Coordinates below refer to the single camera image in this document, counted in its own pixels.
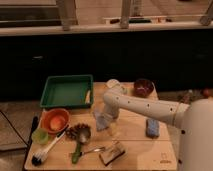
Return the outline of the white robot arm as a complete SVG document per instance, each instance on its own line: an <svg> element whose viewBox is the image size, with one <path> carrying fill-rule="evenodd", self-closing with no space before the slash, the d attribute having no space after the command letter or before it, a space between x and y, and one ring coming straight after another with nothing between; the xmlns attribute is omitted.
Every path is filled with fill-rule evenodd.
<svg viewBox="0 0 213 171"><path fill-rule="evenodd" d="M120 88L103 95L105 111L117 119L120 109L153 118L181 132L177 171L213 171L213 100L191 104L125 95Z"/></svg>

